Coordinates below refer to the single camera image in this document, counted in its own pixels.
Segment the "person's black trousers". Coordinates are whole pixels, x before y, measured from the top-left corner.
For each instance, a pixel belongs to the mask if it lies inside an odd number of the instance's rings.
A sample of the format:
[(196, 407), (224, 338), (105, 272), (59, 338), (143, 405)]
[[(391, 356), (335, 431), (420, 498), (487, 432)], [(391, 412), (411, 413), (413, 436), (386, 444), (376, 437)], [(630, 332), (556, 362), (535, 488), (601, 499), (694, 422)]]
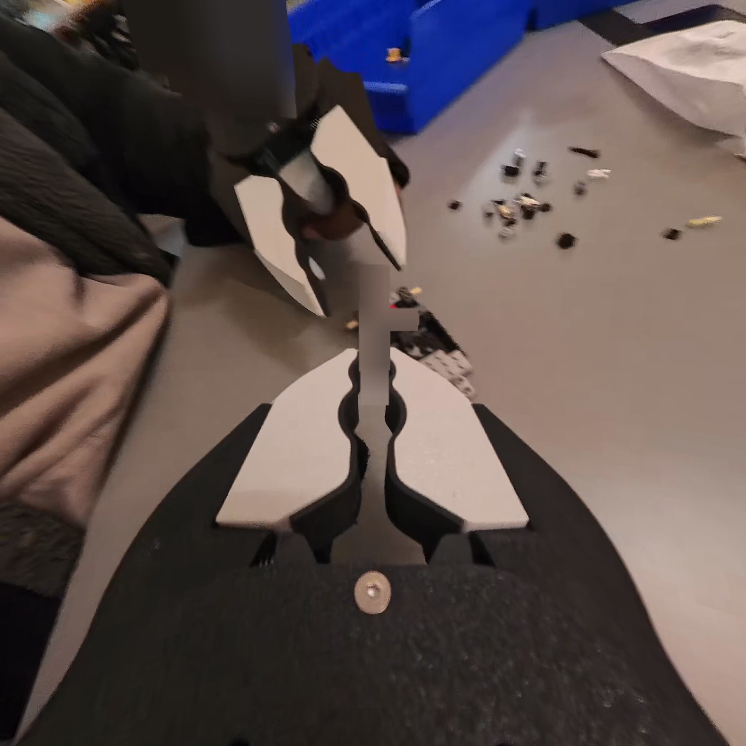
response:
[(14, 738), (61, 601), (1, 583), (1, 741)]

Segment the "person's taupe sweatshirt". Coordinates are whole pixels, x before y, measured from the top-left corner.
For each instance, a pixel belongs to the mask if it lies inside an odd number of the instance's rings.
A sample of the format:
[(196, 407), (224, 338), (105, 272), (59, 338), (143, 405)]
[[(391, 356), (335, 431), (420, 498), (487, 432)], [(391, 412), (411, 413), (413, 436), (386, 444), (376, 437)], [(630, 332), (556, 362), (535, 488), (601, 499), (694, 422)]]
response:
[(2, 219), (1, 493), (85, 527), (169, 311), (145, 275), (81, 275)]

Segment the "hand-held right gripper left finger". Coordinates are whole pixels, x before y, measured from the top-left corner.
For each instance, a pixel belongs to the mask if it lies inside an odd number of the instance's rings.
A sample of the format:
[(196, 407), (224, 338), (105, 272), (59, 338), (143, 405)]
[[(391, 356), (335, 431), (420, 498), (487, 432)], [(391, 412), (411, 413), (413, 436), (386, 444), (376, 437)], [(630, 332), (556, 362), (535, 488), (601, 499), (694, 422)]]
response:
[(346, 349), (275, 397), (216, 514), (219, 527), (299, 535), (318, 563), (330, 563), (362, 503), (358, 358)]

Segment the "black toy brick car chassis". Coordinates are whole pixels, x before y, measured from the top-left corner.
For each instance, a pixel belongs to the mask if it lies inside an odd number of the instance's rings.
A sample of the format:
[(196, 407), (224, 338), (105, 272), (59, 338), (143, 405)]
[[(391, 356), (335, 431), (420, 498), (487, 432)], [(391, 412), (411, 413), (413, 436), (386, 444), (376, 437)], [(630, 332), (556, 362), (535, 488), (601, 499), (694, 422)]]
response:
[(361, 282), (357, 309), (346, 325), (348, 331), (358, 334), (359, 402), (365, 406), (388, 403), (392, 350), (445, 378), (464, 396), (472, 398), (471, 361), (443, 323), (422, 303), (421, 290), (402, 286), (387, 298), (384, 291), (378, 282)]

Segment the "white printed paper bag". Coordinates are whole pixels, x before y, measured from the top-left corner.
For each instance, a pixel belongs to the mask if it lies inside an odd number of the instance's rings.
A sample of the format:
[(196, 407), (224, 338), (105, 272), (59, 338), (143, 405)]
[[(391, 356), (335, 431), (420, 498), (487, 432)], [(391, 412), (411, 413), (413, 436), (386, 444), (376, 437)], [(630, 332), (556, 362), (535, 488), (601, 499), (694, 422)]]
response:
[(745, 148), (744, 14), (693, 8), (641, 26), (648, 36), (619, 43), (602, 60), (686, 122)]

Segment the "grey desk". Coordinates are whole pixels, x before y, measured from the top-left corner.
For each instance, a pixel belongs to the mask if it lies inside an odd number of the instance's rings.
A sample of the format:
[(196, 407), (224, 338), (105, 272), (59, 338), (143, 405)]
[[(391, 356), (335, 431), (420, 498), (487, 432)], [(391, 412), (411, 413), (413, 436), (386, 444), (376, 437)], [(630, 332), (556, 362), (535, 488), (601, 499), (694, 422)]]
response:
[[(532, 34), (396, 143), (412, 178), (408, 264), (394, 284), (421, 286), (469, 355), (478, 400), (596, 515), (679, 673), (726, 739), (744, 744), (744, 165), (609, 68), (606, 49), (580, 23)], [(509, 180), (502, 166), (517, 148), (526, 159)], [(537, 186), (540, 160), (547, 181)], [(589, 169), (610, 178), (590, 180)], [(521, 194), (553, 209), (524, 221)], [(494, 200), (513, 208), (510, 240), (498, 236), (500, 215), (482, 218)], [(723, 219), (686, 228), (702, 216)], [(682, 237), (664, 239), (669, 228)], [(573, 248), (557, 247), (562, 233), (577, 237)], [(244, 248), (183, 248), (169, 335), (22, 730), (163, 495), (258, 404), (350, 341), (354, 267), (319, 254), (334, 320), (286, 302)]]

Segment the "person's left hand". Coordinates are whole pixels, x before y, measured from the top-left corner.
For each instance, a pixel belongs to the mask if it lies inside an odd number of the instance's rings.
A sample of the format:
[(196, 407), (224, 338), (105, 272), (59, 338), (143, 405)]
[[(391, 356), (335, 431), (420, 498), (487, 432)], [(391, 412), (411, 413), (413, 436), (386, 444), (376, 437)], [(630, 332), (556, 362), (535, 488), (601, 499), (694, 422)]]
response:
[(305, 239), (341, 241), (349, 238), (363, 225), (354, 202), (343, 200), (326, 214), (308, 213), (302, 223), (302, 236)]

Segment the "person's left forearm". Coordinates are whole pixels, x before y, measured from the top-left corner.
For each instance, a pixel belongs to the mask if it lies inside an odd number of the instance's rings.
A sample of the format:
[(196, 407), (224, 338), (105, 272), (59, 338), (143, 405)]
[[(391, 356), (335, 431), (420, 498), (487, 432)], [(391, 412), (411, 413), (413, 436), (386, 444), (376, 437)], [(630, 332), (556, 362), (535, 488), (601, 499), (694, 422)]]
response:
[(242, 235), (211, 194), (210, 140), (179, 96), (51, 33), (2, 17), (2, 52), (87, 132), (113, 179), (112, 200), (135, 216), (181, 220), (189, 244), (237, 244)]

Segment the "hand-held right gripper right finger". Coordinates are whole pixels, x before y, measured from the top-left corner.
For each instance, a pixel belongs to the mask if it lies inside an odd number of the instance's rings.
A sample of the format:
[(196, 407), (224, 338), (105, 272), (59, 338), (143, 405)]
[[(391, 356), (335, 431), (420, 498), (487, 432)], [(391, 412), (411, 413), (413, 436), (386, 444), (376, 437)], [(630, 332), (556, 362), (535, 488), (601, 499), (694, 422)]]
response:
[(444, 537), (523, 530), (529, 516), (482, 425), (452, 383), (390, 350), (387, 517), (429, 563)]

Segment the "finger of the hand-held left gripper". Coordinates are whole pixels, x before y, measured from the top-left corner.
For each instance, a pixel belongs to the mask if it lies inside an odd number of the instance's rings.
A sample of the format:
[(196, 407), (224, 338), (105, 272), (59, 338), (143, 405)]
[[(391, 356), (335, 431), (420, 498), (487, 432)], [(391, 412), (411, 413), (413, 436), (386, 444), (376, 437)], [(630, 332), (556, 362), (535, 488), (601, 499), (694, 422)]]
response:
[(312, 269), (308, 245), (286, 202), (289, 189), (277, 178), (249, 175), (234, 190), (260, 262), (294, 301), (327, 318), (323, 280)]
[(310, 152), (322, 173), (352, 204), (395, 270), (402, 270), (407, 260), (407, 228), (387, 160), (340, 106), (318, 121)]

